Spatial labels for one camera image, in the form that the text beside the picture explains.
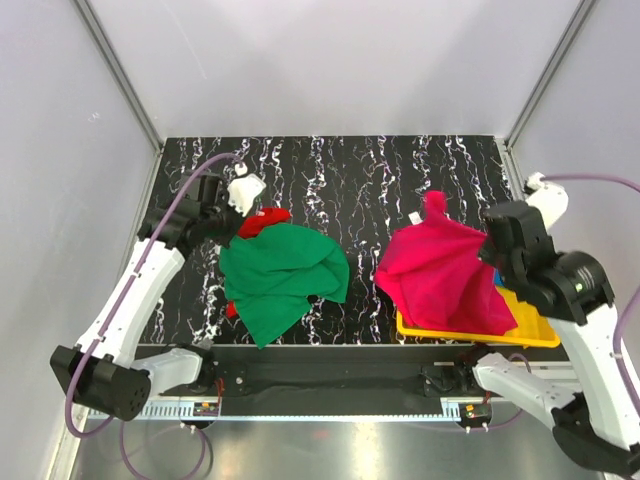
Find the red t shirt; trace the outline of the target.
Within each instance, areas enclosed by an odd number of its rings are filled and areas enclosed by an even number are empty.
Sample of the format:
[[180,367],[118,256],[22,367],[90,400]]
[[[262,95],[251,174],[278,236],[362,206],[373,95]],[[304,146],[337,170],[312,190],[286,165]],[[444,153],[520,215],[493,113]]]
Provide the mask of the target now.
[[229,247],[220,252],[219,268],[230,304],[227,314],[240,318],[246,326],[256,322],[256,298],[270,295],[282,274],[270,257],[277,249],[267,229],[285,224],[290,218],[286,209],[264,207],[245,220]]

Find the magenta t shirt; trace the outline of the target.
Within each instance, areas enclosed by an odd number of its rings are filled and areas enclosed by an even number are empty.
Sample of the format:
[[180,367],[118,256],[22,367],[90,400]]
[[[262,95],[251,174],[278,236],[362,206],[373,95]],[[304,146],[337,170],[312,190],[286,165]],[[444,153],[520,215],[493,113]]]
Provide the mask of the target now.
[[441,191],[424,196],[424,219],[394,232],[374,274],[405,321],[443,332],[502,336],[517,322],[479,252],[487,235],[449,217]]

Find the green t shirt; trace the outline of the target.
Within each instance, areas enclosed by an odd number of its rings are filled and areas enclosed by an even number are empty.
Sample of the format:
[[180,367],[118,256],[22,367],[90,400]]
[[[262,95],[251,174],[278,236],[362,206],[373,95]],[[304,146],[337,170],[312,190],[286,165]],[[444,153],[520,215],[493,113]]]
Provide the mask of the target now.
[[279,223],[220,252],[226,299],[263,348],[311,310],[311,297],[346,301],[350,268],[340,245],[322,233]]

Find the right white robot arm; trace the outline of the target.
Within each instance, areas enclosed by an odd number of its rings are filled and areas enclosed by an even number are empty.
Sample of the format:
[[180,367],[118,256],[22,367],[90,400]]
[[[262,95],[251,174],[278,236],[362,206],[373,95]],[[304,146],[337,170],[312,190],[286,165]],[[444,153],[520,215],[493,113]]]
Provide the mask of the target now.
[[484,350],[454,371],[466,396],[496,393],[544,424],[563,453],[592,471],[639,471],[639,413],[617,366],[618,313],[602,265],[580,251],[556,251],[543,213],[524,201],[489,208],[481,260],[504,286],[536,308],[561,340],[580,391],[557,387]]

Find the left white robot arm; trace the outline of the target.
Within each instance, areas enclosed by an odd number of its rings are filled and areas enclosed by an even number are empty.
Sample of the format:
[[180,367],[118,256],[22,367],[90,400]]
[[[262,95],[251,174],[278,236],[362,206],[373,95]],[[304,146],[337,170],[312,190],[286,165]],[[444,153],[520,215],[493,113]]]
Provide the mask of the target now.
[[173,347],[135,357],[145,325],[171,280],[207,241],[230,243],[265,189],[254,174],[231,182],[203,173],[182,180],[165,209],[143,221],[123,275],[97,318],[73,347],[59,345],[50,366],[65,394],[65,421],[81,405],[109,419],[134,419],[147,400],[183,385],[196,396],[215,386],[216,372],[203,347]]

